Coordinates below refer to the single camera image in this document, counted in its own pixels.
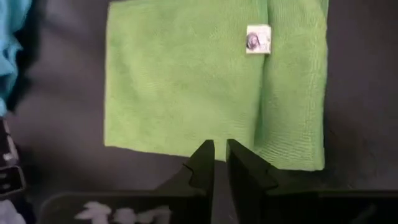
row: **towel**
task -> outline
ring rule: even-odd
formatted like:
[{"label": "towel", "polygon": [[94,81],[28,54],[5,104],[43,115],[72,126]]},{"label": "towel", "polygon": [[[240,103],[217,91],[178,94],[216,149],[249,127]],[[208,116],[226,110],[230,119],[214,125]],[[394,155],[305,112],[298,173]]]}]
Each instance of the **towel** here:
[{"label": "towel", "polygon": [[16,55],[22,47],[13,36],[25,23],[31,0],[0,0],[0,116],[18,76]]},{"label": "towel", "polygon": [[268,7],[272,53],[254,152],[280,169],[320,170],[328,0],[269,0]]},{"label": "towel", "polygon": [[[104,143],[191,156],[233,138],[281,169],[323,168],[327,0],[111,3]],[[273,28],[246,54],[246,27]]]},{"label": "towel", "polygon": [[263,55],[246,55],[246,26],[265,1],[135,0],[110,5],[104,143],[191,156],[214,139],[253,147]]}]

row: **table surface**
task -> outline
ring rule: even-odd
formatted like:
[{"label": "table surface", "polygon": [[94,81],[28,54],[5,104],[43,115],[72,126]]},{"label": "table surface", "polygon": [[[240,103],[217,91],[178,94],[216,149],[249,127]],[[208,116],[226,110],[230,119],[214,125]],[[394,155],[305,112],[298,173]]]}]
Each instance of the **table surface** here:
[{"label": "table surface", "polygon": [[[185,161],[103,145],[108,3],[36,4],[30,85],[7,117],[14,140],[50,173],[36,205],[63,190],[153,189]],[[324,187],[398,189],[397,22],[395,0],[330,1],[326,168],[303,174]],[[237,223],[224,163],[215,176],[214,223]]]}]

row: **folded towel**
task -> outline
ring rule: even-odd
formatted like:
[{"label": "folded towel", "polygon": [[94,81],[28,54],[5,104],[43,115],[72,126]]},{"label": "folded towel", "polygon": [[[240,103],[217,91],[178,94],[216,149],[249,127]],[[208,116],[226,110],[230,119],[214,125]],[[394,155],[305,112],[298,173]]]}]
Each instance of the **folded towel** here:
[{"label": "folded towel", "polygon": [[[112,3],[105,144],[190,156],[214,139],[225,160],[225,142],[235,138],[278,168],[322,169],[327,5]],[[246,55],[247,25],[268,22],[272,55]]]},{"label": "folded towel", "polygon": [[191,156],[214,139],[253,146],[263,55],[246,55],[246,26],[266,23],[265,1],[111,3],[104,142]]},{"label": "folded towel", "polygon": [[328,0],[268,0],[266,58],[254,152],[280,169],[324,167]]},{"label": "folded towel", "polygon": [[18,76],[17,51],[22,47],[13,36],[22,28],[31,0],[0,0],[0,116]]}]

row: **towel fold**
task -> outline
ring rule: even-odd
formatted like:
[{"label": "towel fold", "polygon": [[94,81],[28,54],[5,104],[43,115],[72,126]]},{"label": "towel fold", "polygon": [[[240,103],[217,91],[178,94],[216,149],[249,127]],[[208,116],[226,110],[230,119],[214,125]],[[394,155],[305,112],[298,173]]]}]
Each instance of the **towel fold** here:
[{"label": "towel fold", "polygon": [[[135,0],[109,8],[104,142],[190,156],[234,138],[281,169],[322,169],[327,0]],[[246,55],[246,27],[272,54]]]},{"label": "towel fold", "polygon": [[0,0],[0,116],[18,76],[16,55],[22,47],[14,37],[25,23],[31,0]]}]

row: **blue fabric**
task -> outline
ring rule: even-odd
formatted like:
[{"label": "blue fabric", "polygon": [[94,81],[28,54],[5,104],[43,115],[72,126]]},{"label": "blue fabric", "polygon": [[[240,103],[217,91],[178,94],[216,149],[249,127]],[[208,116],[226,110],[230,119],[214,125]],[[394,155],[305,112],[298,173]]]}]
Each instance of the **blue fabric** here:
[{"label": "blue fabric", "polygon": [[22,50],[14,37],[25,23],[31,0],[0,0],[0,116],[7,113],[6,100],[18,76],[16,55]]}]

